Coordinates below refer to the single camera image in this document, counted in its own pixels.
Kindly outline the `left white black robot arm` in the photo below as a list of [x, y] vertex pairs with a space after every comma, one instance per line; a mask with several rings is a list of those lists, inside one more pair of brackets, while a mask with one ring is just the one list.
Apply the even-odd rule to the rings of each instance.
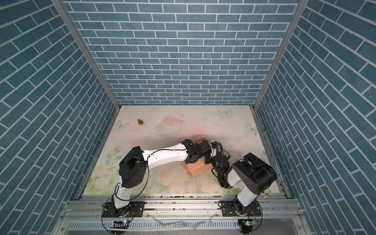
[[193, 164], [200, 159], [210, 162], [216, 153], [211, 142], [194, 143], [184, 140], [171, 147], [157, 150], [142, 150], [139, 146], [132, 148], [119, 163], [119, 183], [116, 185], [113, 205], [116, 209], [128, 207], [133, 189], [144, 179], [145, 174], [157, 166], [174, 162]]

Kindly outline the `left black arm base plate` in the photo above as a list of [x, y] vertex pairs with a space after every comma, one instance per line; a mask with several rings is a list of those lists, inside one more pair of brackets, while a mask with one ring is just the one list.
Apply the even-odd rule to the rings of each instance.
[[135, 218], [142, 217], [144, 213], [144, 202], [130, 202], [127, 206], [117, 209], [114, 202], [106, 202], [102, 205], [102, 217], [104, 218]]

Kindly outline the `orange cardboard paper box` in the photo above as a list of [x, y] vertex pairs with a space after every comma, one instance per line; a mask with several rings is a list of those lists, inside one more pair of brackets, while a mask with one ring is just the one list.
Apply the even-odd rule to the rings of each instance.
[[[195, 144], [195, 143], [203, 142], [203, 141], [207, 141], [206, 138], [199, 137], [198, 139], [193, 141], [193, 143]], [[191, 175], [191, 177], [196, 177], [211, 168], [210, 164], [204, 163], [204, 158], [201, 158], [200, 160], [198, 160], [196, 163], [193, 163], [193, 164], [186, 164], [183, 160], [181, 162], [181, 165], [183, 169]]]

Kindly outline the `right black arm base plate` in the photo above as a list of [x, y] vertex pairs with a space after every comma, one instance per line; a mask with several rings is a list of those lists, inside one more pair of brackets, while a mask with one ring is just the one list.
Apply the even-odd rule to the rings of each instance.
[[257, 201], [243, 206], [239, 201], [219, 201], [218, 206], [224, 217], [234, 216], [261, 216], [261, 206]]

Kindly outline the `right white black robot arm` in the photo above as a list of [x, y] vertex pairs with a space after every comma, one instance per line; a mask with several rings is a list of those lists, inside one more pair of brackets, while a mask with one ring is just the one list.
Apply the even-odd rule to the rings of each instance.
[[277, 180], [277, 173], [269, 164], [252, 153], [230, 164], [222, 144], [211, 144], [215, 149], [215, 156], [211, 158], [212, 170], [216, 173], [219, 185], [231, 189], [241, 182], [244, 184], [243, 189], [234, 198], [234, 207], [243, 213]]

